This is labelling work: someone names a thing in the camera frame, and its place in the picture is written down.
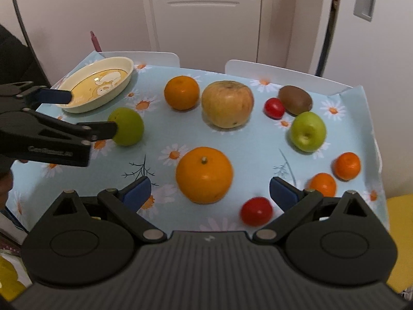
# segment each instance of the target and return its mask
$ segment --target table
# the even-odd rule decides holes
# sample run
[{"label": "table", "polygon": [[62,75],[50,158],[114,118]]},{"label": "table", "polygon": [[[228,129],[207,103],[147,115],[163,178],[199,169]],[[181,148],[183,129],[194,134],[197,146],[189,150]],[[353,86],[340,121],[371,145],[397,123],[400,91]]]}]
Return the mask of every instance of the table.
[{"label": "table", "polygon": [[[103,57],[91,54],[76,69],[98,59]],[[7,206],[27,229],[34,226],[65,189],[75,189],[80,196],[94,196],[108,187],[123,188],[145,175],[152,182],[152,195],[138,213],[168,235],[173,230],[246,230],[252,234],[257,228],[244,225],[239,210],[254,196],[270,198],[268,186],[273,176],[280,176],[302,189],[316,173],[331,173],[333,159],[347,151],[360,156],[362,173],[350,182],[337,180],[337,195],[341,196],[345,190],[357,190],[388,226],[372,124],[362,88],[332,96],[311,93],[313,112],[325,121],[328,136],[318,151],[302,154],[292,148],[286,135],[294,118],[285,114],[282,120],[274,121],[262,113],[264,102],[277,96],[280,85],[207,71],[135,63],[136,71],[126,89],[96,110],[70,114],[52,104],[38,109],[52,117],[77,123],[107,120],[115,108],[126,106],[140,113],[145,133],[142,141],[132,147],[119,147],[112,140],[93,143],[87,168],[15,163],[15,186]],[[172,110],[163,98],[163,89],[168,80],[177,75],[193,77],[201,91],[217,80],[236,80],[248,85],[255,97],[250,121],[243,127],[222,130],[203,121],[199,105],[187,112]],[[175,181],[179,159],[200,146],[221,150],[234,168],[229,192],[211,205],[190,202]],[[275,204],[274,208],[275,218],[282,211]]]}]

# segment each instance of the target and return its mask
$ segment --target black jacket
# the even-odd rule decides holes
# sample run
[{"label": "black jacket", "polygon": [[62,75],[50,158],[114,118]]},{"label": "black jacket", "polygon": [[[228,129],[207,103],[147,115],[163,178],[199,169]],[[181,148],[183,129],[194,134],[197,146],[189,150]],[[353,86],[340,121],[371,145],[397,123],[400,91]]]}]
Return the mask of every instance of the black jacket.
[{"label": "black jacket", "polygon": [[19,81],[49,85],[30,49],[0,25],[0,85]]}]

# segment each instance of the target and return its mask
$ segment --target yellow bowl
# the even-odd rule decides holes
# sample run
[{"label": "yellow bowl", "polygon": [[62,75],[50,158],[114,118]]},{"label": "yellow bowl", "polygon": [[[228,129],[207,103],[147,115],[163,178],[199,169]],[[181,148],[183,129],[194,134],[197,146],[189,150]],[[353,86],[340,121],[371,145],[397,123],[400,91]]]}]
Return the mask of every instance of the yellow bowl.
[{"label": "yellow bowl", "polygon": [[59,90],[72,92],[72,101],[57,105],[66,112],[83,113],[103,106],[122,92],[133,71],[133,61],[126,57],[102,59],[76,71]]}]

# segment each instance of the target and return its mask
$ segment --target white door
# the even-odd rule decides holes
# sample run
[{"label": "white door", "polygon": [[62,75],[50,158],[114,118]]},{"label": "white door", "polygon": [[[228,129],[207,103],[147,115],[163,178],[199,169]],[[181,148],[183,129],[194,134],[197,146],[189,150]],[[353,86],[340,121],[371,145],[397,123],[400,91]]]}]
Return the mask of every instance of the white door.
[{"label": "white door", "polygon": [[340,0],[323,77],[364,86],[386,194],[412,193],[413,0],[376,0],[371,22],[353,14],[355,1]]},{"label": "white door", "polygon": [[257,61],[261,0],[152,0],[151,8],[156,49],[176,53],[182,67],[224,72],[230,59]]}]

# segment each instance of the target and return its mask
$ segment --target cherry tomato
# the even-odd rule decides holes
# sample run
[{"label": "cherry tomato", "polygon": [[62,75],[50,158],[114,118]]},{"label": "cherry tomato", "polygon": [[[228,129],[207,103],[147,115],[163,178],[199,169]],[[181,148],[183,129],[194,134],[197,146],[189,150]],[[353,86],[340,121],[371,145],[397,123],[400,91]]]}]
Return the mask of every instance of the cherry tomato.
[{"label": "cherry tomato", "polygon": [[280,120],[285,113],[285,108],[280,99],[270,98],[265,102],[264,113],[272,119]]},{"label": "cherry tomato", "polygon": [[271,220],[273,207],[267,198],[254,197],[242,206],[240,216],[249,226],[261,226]]}]

